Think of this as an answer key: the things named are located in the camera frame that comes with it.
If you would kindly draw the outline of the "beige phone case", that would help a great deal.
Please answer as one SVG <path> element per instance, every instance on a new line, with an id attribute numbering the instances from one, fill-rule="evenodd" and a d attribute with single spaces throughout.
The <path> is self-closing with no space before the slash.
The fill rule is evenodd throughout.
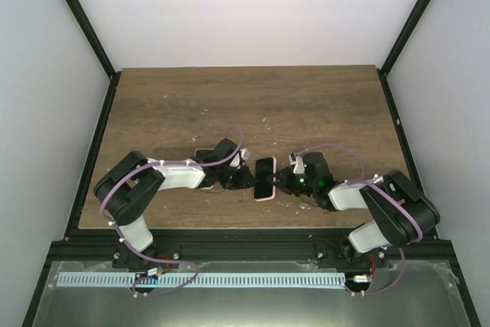
<path id="1" fill-rule="evenodd" d="M 210 163 L 216 161 L 212 149 L 196 149 L 194 152 L 194 157 L 196 162 Z M 216 170 L 214 167 L 204 167 L 203 170 L 205 177 L 199 184 L 198 189 L 211 190 L 217 181 Z"/>

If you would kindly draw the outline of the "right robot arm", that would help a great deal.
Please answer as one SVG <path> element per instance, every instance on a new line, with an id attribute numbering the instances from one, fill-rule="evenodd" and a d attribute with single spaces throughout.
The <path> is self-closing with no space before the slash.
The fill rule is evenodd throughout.
<path id="1" fill-rule="evenodd" d="M 274 159 L 267 159 L 264 169 L 256 169 L 254 190 L 259 187 L 266 189 L 266 199 L 279 189 L 312 197 L 316 206 L 329 212 L 369 211 L 372 220 L 357 226 L 338 246 L 342 263 L 350 268 L 359 267 L 377 248 L 420 242 L 440 222 L 436 206 L 401 171 L 339 182 L 320 152 L 293 152 L 289 166 L 280 170 Z"/>

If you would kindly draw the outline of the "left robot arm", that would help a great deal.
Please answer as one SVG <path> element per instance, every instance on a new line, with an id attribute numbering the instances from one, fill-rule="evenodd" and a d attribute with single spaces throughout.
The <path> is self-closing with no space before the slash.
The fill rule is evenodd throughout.
<path id="1" fill-rule="evenodd" d="M 155 194 L 176 188 L 210 191 L 215 185 L 230 191 L 250 188 L 254 178 L 246 165 L 249 157 L 249 149 L 228 138 L 183 161 L 151 159 L 131 151 L 95 184 L 93 193 L 100 201 L 100 213 L 132 247 L 129 259 L 146 269 L 155 262 L 157 251 L 143 214 Z"/>

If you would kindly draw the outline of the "teal-edged black phone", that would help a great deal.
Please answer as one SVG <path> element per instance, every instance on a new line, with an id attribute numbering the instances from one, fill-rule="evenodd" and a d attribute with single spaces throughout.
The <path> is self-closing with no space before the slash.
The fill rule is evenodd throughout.
<path id="1" fill-rule="evenodd" d="M 202 162 L 212 162 L 214 160 L 212 149 L 196 149 L 194 152 L 194 157 L 198 161 Z"/>

